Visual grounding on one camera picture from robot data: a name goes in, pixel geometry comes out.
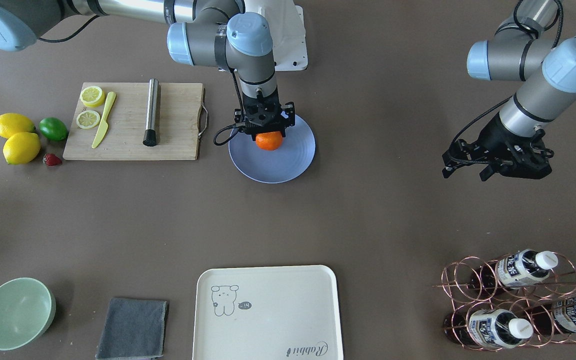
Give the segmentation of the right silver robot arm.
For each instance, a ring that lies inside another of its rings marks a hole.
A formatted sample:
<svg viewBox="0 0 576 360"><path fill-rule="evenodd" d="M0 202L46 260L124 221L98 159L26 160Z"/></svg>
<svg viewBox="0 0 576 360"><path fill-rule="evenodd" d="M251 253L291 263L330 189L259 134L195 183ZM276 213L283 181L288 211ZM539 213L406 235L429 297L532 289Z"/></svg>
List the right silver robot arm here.
<svg viewBox="0 0 576 360"><path fill-rule="evenodd" d="M272 23L245 0L0 0L0 50L22 51L71 16L107 16L167 24L177 63L219 68L238 78L240 109L232 129L253 138L294 126L275 77Z"/></svg>

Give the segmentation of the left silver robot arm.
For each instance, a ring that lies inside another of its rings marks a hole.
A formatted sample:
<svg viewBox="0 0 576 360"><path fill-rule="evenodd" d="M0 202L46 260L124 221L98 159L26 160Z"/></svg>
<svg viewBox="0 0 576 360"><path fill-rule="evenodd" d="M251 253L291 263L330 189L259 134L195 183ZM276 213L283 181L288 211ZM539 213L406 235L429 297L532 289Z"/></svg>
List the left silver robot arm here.
<svg viewBox="0 0 576 360"><path fill-rule="evenodd" d="M442 155L442 174L483 164L480 179L494 174L540 180L552 172L554 152L546 147L546 127L576 101L576 36L543 38L563 27L559 0L519 0L494 38L478 41L467 56L475 79L523 82L516 93L491 109L493 118L471 143L455 135Z"/></svg>

